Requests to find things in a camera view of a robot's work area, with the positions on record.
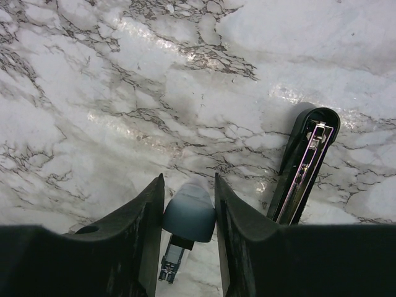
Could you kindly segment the black stapler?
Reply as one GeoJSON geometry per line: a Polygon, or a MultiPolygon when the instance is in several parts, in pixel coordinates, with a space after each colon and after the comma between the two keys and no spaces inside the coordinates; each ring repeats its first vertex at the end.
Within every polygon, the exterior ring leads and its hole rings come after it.
{"type": "Polygon", "coordinates": [[[312,187],[340,129],[338,114],[326,107],[302,111],[283,155],[267,217],[281,225],[297,224],[312,187]]]}

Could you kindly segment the light blue stapler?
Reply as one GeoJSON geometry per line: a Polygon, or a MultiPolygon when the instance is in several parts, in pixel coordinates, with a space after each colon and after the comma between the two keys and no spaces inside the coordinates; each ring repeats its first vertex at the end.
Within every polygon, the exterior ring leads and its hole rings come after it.
{"type": "Polygon", "coordinates": [[[175,192],[163,214],[162,228],[169,232],[170,239],[161,260],[160,281],[174,282],[184,252],[191,251],[196,242],[210,242],[216,220],[208,181],[191,176],[175,192]]]}

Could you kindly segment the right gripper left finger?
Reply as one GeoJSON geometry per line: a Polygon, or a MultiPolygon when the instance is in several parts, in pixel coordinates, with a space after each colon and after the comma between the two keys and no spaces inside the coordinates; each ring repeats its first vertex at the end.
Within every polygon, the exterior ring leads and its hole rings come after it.
{"type": "Polygon", "coordinates": [[[2,296],[154,296],[165,198],[163,176],[73,234],[1,227],[2,296]]]}

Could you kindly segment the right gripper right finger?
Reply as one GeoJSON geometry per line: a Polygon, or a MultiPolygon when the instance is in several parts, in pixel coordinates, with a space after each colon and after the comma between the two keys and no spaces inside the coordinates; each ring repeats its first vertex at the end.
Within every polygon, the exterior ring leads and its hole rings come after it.
{"type": "Polygon", "coordinates": [[[394,296],[394,225],[279,225],[215,178],[224,296],[394,296]]]}

